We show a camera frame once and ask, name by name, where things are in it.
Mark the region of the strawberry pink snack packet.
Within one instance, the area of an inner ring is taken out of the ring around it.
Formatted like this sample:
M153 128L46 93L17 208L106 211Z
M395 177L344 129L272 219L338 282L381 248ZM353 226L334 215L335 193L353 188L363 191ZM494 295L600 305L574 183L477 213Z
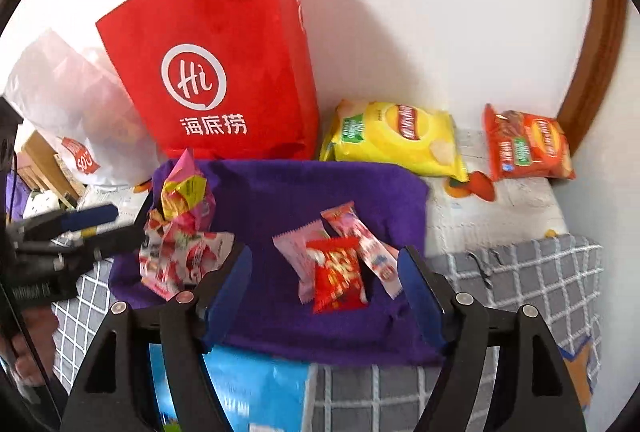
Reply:
M139 251L142 284L169 300L186 287L196 286L206 274L219 270L231 253L232 233L210 232L193 213L166 220L153 209L144 226Z

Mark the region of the panda pink snack packet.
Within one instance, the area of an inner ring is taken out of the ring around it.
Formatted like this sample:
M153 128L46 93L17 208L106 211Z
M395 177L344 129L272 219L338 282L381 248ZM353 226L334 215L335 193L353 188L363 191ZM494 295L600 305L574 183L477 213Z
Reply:
M312 221L296 230L274 236L272 242L298 276L298 297L301 304L314 300L314 268L317 263L306 251L308 241L328 239L321 220Z

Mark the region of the red paper shopping bag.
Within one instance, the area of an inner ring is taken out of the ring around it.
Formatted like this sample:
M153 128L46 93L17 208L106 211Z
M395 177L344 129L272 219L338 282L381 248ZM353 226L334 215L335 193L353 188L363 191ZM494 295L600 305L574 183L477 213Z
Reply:
M320 114L300 0L125 0L96 28L166 156L314 156Z

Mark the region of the pink yellow snack packet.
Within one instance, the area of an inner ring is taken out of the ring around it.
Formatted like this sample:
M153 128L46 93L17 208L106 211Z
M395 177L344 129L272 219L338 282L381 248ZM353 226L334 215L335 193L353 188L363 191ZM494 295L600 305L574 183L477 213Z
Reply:
M160 190L164 219L188 230L208 232L216 201L207 178L186 149L165 178Z

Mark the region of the newspaper sheet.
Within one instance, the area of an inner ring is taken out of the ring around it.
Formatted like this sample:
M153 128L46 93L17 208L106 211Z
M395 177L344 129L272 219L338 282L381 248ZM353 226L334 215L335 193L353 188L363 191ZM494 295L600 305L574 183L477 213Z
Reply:
M458 253L563 235L567 226L551 184L545 178L517 178L495 184L496 199L454 198L446 178L426 178L425 254Z

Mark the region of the small red snack packet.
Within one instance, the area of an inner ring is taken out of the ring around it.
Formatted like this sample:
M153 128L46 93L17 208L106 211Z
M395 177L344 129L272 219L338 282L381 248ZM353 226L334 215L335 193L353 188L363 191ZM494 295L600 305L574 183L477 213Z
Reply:
M306 251L317 263L314 268L314 314L360 310L368 306L357 238L308 241Z

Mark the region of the white Miniso plastic bag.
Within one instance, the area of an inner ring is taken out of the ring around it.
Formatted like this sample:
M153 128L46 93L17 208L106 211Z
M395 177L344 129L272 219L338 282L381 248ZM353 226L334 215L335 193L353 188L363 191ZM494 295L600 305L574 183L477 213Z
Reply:
M134 186L165 161L119 78L53 32L24 49L6 98L82 184Z

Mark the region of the wooden headboard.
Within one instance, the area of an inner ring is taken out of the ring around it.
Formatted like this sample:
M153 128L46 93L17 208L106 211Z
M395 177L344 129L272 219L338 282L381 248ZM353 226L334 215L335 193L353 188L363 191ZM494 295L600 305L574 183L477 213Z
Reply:
M85 185L70 173L60 155L37 131L17 152L17 174L31 190L50 190L65 207L75 209Z

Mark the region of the orange chips bag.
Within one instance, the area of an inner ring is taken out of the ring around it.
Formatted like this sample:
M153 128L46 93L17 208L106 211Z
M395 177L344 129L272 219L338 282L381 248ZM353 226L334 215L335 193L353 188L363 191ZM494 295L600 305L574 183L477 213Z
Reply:
M518 110L498 112L487 104L483 114L490 176L574 180L570 146L559 122Z

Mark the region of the pink white candy packet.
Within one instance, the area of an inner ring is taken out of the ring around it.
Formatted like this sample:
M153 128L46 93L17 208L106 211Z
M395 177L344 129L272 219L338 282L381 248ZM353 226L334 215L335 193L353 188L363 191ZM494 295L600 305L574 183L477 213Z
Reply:
M396 299L402 291L397 271L398 252L391 252L390 248L367 228L355 210L355 203L349 201L347 204L324 210L321 216L338 236L358 239L360 259L375 274L387 295L392 300Z

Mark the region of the grey checked blanket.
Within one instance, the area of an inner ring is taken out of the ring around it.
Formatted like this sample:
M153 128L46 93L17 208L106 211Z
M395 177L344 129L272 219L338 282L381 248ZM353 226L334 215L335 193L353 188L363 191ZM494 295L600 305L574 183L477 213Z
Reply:
M488 348L498 348L489 431L581 431L586 423L570 372L539 311L485 308L428 269L411 247L398 256L399 278L424 338L444 364L416 425L462 431L470 421Z

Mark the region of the brown wooden door frame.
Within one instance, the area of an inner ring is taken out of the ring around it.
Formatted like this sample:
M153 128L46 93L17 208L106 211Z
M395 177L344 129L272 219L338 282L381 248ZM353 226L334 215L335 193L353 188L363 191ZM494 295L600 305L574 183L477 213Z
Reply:
M558 112L572 154L597 117L620 57L628 0L591 0L574 76Z

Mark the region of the blue tissue pack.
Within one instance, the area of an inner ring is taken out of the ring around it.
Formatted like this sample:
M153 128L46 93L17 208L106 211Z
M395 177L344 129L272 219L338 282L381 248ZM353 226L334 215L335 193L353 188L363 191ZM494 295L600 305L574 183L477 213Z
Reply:
M217 346L203 356L206 371L235 431L309 431L316 364Z

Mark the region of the yellow chips bag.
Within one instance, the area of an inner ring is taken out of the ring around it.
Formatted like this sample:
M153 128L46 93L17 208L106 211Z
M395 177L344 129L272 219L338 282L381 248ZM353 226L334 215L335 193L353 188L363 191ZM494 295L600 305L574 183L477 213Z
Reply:
M342 100L319 159L394 164L420 176L468 180L450 114L407 104Z

